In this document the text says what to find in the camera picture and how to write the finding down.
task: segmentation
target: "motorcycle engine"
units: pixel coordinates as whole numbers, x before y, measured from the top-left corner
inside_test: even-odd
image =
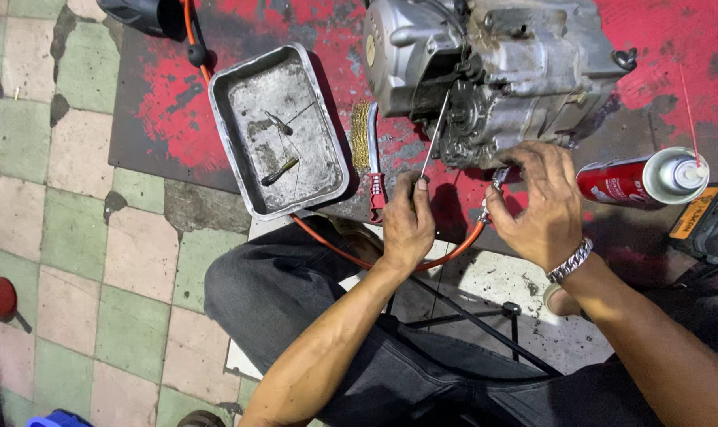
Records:
[[[432,156],[458,169],[503,166],[498,154],[520,141],[569,144],[637,66],[592,0],[372,0],[364,47],[384,117],[432,135],[450,90]]]

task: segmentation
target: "red brush handle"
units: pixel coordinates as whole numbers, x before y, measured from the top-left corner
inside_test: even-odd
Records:
[[[372,195],[369,197],[369,212],[371,217],[370,222],[381,223],[383,219],[380,217],[380,209],[385,207],[385,203],[388,199],[385,198],[385,183],[384,173],[370,173],[369,174],[369,189]]]

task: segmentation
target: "man's hand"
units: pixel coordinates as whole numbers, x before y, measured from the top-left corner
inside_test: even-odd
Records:
[[[582,242],[581,196],[570,152],[539,141],[506,150],[499,160],[522,168],[528,206],[516,217],[493,187],[487,207],[498,235],[546,273],[565,262]]]
[[[427,181],[419,172],[398,176],[393,200],[383,209],[383,261],[410,272],[430,252],[435,220],[430,212]]]

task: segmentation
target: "metal chain bracelet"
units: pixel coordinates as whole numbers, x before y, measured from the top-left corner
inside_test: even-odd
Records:
[[[552,283],[562,284],[564,277],[569,276],[570,273],[577,270],[577,268],[580,267],[586,259],[588,259],[588,256],[591,255],[592,249],[593,242],[590,238],[584,237],[580,247],[572,254],[570,259],[566,260],[559,267],[554,268],[551,273],[546,274],[546,277],[548,277]]]

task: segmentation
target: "dirty floor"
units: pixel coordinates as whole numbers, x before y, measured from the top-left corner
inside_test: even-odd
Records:
[[[260,374],[204,315],[203,274],[285,221],[251,224],[239,196],[107,164],[120,47],[95,0],[0,0],[0,276],[21,314],[0,324],[8,424],[65,408],[104,427],[174,427],[198,409],[232,425],[218,405],[246,406]],[[522,344],[563,372],[611,354],[591,324],[544,310],[525,261],[469,251],[429,283],[473,311],[521,304]],[[393,314],[450,310],[405,283]],[[432,330],[509,354],[466,322]]]

